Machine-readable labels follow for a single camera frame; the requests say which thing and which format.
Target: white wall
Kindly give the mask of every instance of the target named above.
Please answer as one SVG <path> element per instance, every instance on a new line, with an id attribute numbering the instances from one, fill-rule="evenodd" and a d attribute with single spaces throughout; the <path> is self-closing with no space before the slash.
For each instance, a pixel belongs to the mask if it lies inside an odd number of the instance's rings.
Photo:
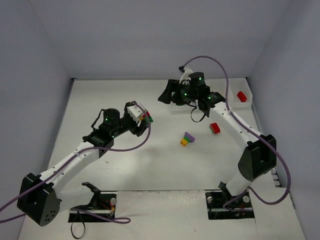
<path id="1" fill-rule="evenodd" d="M 30 0 L 73 77 L 248 77 L 289 0 Z M 219 66 L 192 63 L 207 77 Z"/>
<path id="2" fill-rule="evenodd" d="M 43 171 L 71 82 L 27 0 L 0 2 L 0 206 L 19 194 L 23 177 Z M 16 203 L 0 219 L 21 214 Z M 23 219 L 0 224 L 0 239 L 18 238 Z"/>
<path id="3" fill-rule="evenodd" d="M 291 171 L 307 240 L 320 239 L 319 23 L 320 1 L 292 0 L 249 78 L 262 129 L 276 137 Z"/>

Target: red block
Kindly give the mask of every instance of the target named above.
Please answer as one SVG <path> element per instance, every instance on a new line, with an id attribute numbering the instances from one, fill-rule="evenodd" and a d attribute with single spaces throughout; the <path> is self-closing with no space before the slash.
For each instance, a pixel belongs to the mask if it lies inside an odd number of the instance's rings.
<path id="1" fill-rule="evenodd" d="M 238 92 L 237 96 L 238 96 L 238 98 L 240 99 L 240 101 L 241 101 L 242 103 L 244 103 L 245 101 L 247 101 L 247 97 L 246 97 L 246 95 L 245 95 L 242 91 Z"/>
<path id="2" fill-rule="evenodd" d="M 217 124 L 216 122 L 211 123 L 209 127 L 210 127 L 211 132 L 212 132 L 213 134 L 218 134 L 218 133 L 220 133 L 220 128 L 219 128 L 219 126 L 218 126 L 218 124 Z"/>

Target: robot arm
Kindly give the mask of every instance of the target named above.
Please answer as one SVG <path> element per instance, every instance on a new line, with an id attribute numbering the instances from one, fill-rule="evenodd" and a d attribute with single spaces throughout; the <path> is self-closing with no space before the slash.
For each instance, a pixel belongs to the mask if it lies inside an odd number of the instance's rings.
<path id="1" fill-rule="evenodd" d="M 102 124 L 98 129 L 92 126 L 93 131 L 82 138 L 83 142 L 72 153 L 39 175 L 29 173 L 24 177 L 20 194 L 37 184 L 42 183 L 42 185 L 21 197 L 17 207 L 38 225 L 45 226 L 59 212 L 89 203 L 94 204 L 99 200 L 100 190 L 89 182 L 84 182 L 78 188 L 71 190 L 64 190 L 64 187 L 86 166 L 101 158 L 107 152 L 105 148 L 111 148 L 114 145 L 116 137 L 127 131 L 138 137 L 141 136 L 148 128 L 148 120 L 142 110 L 147 113 L 151 123 L 152 118 L 140 103 L 127 102 L 122 118 L 117 109 L 101 110 L 103 111 Z"/>
<path id="2" fill-rule="evenodd" d="M 246 190 L 257 177 L 274 168 L 277 163 L 276 156 L 263 142 L 249 134 L 234 120 L 228 111 L 225 98 L 218 92 L 211 92 L 210 87 L 205 84 L 203 72 L 190 73 L 188 82 L 189 84 L 182 84 L 182 81 L 169 79 L 158 101 L 165 104 L 173 102 L 177 105 L 195 103 L 196 107 L 208 118 L 222 126 L 241 148 L 242 156 L 238 162 L 237 172 L 227 184 L 221 182 L 219 185 L 228 199 L 231 199 Z M 276 140 L 272 135 L 262 135 L 231 108 L 230 111 L 246 127 L 253 130 L 274 148 L 276 147 Z"/>

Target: white floor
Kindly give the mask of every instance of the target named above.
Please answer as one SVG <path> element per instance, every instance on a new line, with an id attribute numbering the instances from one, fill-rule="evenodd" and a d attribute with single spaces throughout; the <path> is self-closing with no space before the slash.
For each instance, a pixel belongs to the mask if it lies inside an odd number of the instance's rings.
<path id="1" fill-rule="evenodd" d="M 170 113 L 168 106 L 157 101 L 166 84 L 164 80 L 74 83 L 49 166 L 68 155 L 82 136 L 90 133 L 100 109 L 116 108 L 123 113 L 126 102 L 137 101 L 154 120 L 151 137 L 144 146 L 131 152 L 107 152 L 66 186 L 68 189 L 90 182 L 101 190 L 121 191 L 116 216 L 132 219 L 126 225 L 87 223 L 83 239 L 303 240 L 289 197 L 277 206 L 267 206 L 251 194 L 255 219 L 208 220 L 204 190 L 217 189 L 220 181 L 227 182 L 242 153 L 223 129 L 220 134 L 211 133 L 209 119 L 194 123 L 189 113 Z M 251 126 L 257 126 L 251 108 L 236 112 Z M 185 132 L 193 135 L 195 142 L 182 147 L 180 140 Z M 114 148 L 133 147 L 146 135 L 137 138 L 125 133 L 115 139 Z M 270 201 L 284 191 L 275 188 L 270 173 L 252 186 Z M 46 227 L 26 218 L 19 240 L 71 240 L 70 225 L 67 211 Z"/>

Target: screw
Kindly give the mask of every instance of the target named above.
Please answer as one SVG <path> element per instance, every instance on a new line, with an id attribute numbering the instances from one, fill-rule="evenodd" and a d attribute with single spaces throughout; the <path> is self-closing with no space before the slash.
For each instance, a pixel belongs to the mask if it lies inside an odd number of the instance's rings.
<path id="1" fill-rule="evenodd" d="M 208 204 L 210 204 L 213 200 L 214 200 L 214 198 L 212 196 L 208 196 L 208 198 L 206 199 Z"/>
<path id="2" fill-rule="evenodd" d="M 243 196 L 243 201 L 247 204 L 250 202 L 250 197 L 248 196 Z"/>
<path id="3" fill-rule="evenodd" d="M 110 203 L 115 206 L 117 204 L 117 199 L 115 199 L 114 197 L 111 198 Z"/>

